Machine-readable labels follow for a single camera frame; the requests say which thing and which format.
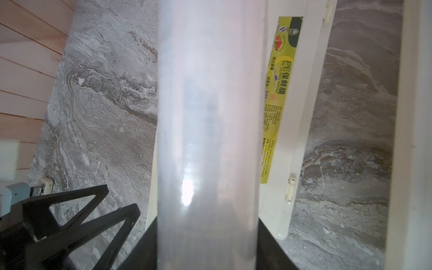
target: logo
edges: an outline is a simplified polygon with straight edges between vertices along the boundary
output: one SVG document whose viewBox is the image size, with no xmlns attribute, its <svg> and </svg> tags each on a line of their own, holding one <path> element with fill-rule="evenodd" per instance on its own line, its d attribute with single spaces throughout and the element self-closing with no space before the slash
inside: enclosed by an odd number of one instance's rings
<svg viewBox="0 0 432 270">
<path fill-rule="evenodd" d="M 284 45 L 285 45 L 285 36 L 277 35 L 274 41 L 274 49 L 276 51 L 281 51 Z"/>
<path fill-rule="evenodd" d="M 296 28 L 290 28 L 288 34 L 289 35 L 296 35 L 300 32 L 300 29 L 296 29 Z"/>
</svg>

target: red cherry graphic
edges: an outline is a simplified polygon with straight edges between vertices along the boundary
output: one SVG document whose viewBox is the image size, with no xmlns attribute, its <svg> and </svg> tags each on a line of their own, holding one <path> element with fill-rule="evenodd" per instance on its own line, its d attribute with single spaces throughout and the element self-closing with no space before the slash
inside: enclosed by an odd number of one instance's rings
<svg viewBox="0 0 432 270">
<path fill-rule="evenodd" d="M 279 50 L 279 47 L 282 45 L 282 41 L 276 41 L 276 51 Z"/>
</svg>

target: translucent cylinder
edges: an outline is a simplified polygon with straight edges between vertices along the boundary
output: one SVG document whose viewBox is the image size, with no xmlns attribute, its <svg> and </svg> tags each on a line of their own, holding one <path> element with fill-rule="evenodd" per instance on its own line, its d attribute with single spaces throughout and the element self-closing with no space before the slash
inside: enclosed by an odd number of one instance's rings
<svg viewBox="0 0 432 270">
<path fill-rule="evenodd" d="M 255 268 L 265 0 L 159 2 L 158 269 Z"/>
</svg>

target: marble surface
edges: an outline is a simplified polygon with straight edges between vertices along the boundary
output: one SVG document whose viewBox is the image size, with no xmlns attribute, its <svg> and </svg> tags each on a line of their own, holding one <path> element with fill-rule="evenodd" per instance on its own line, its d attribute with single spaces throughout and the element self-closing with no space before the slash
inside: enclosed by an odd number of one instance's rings
<svg viewBox="0 0 432 270">
<path fill-rule="evenodd" d="M 53 192 L 107 184 L 89 219 L 137 203 L 141 216 L 124 259 L 145 231 L 157 116 L 157 1 L 83 0 L 73 18 L 30 176 Z M 65 223 L 88 200 L 59 204 Z M 92 269 L 114 237 L 107 230 L 72 254 Z"/>
<path fill-rule="evenodd" d="M 339 0 L 289 236 L 301 270 L 383 269 L 402 0 Z M 54 192 L 107 184 L 93 219 L 137 203 L 146 224 L 157 121 L 157 0 L 79 0 L 31 178 Z M 53 208 L 65 223 L 88 200 Z M 91 269 L 118 229 L 71 255 Z"/>
</svg>

